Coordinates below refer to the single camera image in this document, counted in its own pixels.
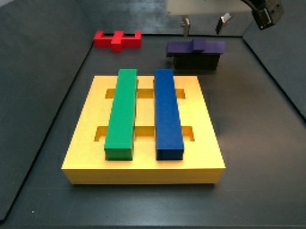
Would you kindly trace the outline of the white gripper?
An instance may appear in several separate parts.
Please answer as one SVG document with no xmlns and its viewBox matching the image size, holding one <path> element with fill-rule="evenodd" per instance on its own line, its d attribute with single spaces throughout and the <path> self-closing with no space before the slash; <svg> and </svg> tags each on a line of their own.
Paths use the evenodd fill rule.
<svg viewBox="0 0 306 229">
<path fill-rule="evenodd" d="M 241 0 L 166 0 L 165 11 L 170 15 L 182 15 L 180 27 L 186 37 L 190 25 L 188 15 L 224 13 L 215 27 L 215 32 L 220 33 L 232 18 L 229 13 L 249 12 L 251 8 Z"/>
</svg>

